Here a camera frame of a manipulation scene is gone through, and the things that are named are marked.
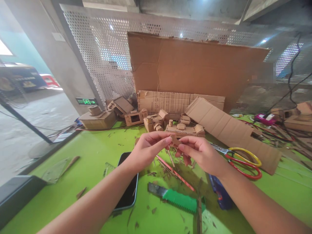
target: person's right hand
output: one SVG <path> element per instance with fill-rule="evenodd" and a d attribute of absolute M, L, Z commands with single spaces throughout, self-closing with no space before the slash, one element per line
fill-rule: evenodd
<path fill-rule="evenodd" d="M 205 172 L 216 177 L 221 176 L 231 167 L 205 138 L 185 136 L 179 141 L 182 144 L 178 146 L 178 151 L 175 155 L 180 157 L 183 152 L 186 166 L 191 164 L 191 157 Z"/>

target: black phone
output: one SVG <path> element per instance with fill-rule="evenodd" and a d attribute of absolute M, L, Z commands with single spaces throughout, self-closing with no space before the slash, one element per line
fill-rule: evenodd
<path fill-rule="evenodd" d="M 123 153 L 120 156 L 119 162 L 118 162 L 118 166 L 120 164 L 122 164 L 126 158 L 130 155 L 131 152 L 126 152 Z M 118 211 L 118 210 L 124 210 L 124 209 L 128 209 L 132 206 L 134 206 L 134 203 L 136 201 L 136 194 L 137 194 L 137 181 L 138 181 L 138 177 L 139 174 L 136 174 L 134 176 L 134 178 L 131 180 L 128 188 L 126 189 L 126 191 L 124 192 L 123 196 L 121 197 L 121 199 L 119 200 L 117 206 L 115 207 L 114 211 Z"/>

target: scissors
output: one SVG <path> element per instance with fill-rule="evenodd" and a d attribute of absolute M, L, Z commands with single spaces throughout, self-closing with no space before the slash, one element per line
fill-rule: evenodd
<path fill-rule="evenodd" d="M 224 149 L 224 148 L 222 148 L 220 146 L 217 146 L 215 144 L 211 144 L 211 145 L 214 147 L 215 150 L 223 153 L 225 155 L 225 157 L 228 159 L 228 162 L 231 164 L 231 166 L 234 167 L 236 170 L 238 170 L 240 173 L 242 173 L 247 178 L 258 180 L 258 179 L 260 179 L 262 177 L 262 173 L 261 173 L 260 169 L 258 168 L 258 167 L 261 167 L 261 165 L 262 165 L 261 161 L 252 152 L 250 152 L 250 151 L 248 151 L 246 149 L 243 149 L 243 148 L 238 148 L 238 147 L 232 147 L 232 148 L 229 148 L 229 149 Z M 241 150 L 241 151 L 246 152 L 252 158 L 254 158 L 257 163 L 253 163 L 253 162 L 247 160 L 246 158 L 244 158 L 244 157 L 240 156 L 239 154 L 235 153 L 233 150 Z M 239 157 L 242 160 L 238 160 L 238 159 L 234 158 L 234 155 Z M 240 169 L 238 169 L 234 165 L 234 163 L 232 161 L 235 161 L 235 162 L 238 162 L 240 164 L 243 164 L 243 165 L 246 165 L 248 167 L 251 167 L 252 169 L 255 169 L 258 172 L 258 174 L 255 175 L 255 176 L 246 174 L 246 173 L 242 172 Z"/>

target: sign board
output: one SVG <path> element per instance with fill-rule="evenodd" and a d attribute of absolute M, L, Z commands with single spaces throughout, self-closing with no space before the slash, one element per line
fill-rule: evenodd
<path fill-rule="evenodd" d="M 97 105 L 97 100 L 95 98 L 76 98 L 79 105 L 86 105 L 86 106 L 95 106 Z"/>

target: utility knife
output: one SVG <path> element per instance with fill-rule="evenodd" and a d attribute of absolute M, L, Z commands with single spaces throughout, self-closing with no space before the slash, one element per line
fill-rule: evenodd
<path fill-rule="evenodd" d="M 166 189 L 151 182 L 148 184 L 148 191 L 190 213 L 195 214 L 197 212 L 197 200 L 190 196 L 178 193 L 172 189 Z M 205 205 L 202 203 L 201 207 L 203 212 L 205 210 Z"/>

